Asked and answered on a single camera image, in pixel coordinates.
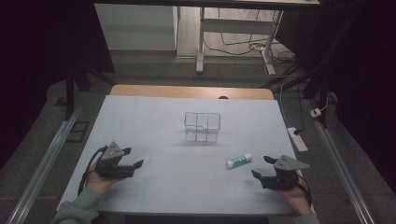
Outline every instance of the human hand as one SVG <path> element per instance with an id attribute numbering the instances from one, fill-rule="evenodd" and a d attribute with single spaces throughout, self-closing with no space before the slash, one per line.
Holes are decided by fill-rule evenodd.
<path id="1" fill-rule="evenodd" d="M 306 188 L 306 182 L 302 178 L 298 178 L 299 184 Z M 286 190 L 274 189 L 274 191 L 286 199 L 297 215 L 306 216 L 312 214 L 306 195 L 301 189 L 294 187 L 293 189 Z"/>
<path id="2" fill-rule="evenodd" d="M 99 176 L 99 174 L 97 174 L 95 172 L 95 167 L 96 167 L 96 163 L 94 163 L 90 167 L 90 171 L 88 172 L 88 176 L 87 176 L 87 181 L 85 183 L 85 187 L 89 188 L 89 189 L 92 189 L 93 191 L 95 191 L 96 193 L 98 193 L 100 195 L 104 195 L 105 193 L 107 193 L 108 190 L 110 189 L 110 187 L 114 183 L 123 180 L 123 179 L 105 179 L 105 178 L 102 178 L 101 176 Z"/>

